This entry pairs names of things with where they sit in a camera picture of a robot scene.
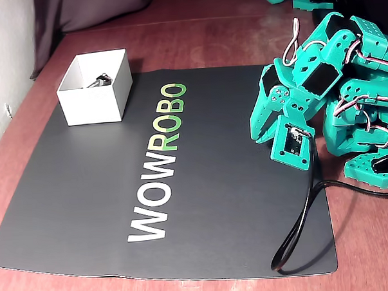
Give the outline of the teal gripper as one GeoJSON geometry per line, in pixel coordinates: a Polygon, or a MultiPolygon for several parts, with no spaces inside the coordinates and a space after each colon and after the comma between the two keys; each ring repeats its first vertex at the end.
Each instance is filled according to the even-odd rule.
{"type": "Polygon", "coordinates": [[[315,116],[317,95],[296,84],[294,69],[282,64],[281,58],[263,68],[261,88],[250,117],[251,139],[260,144],[273,138],[279,116],[306,126],[315,116]]]}

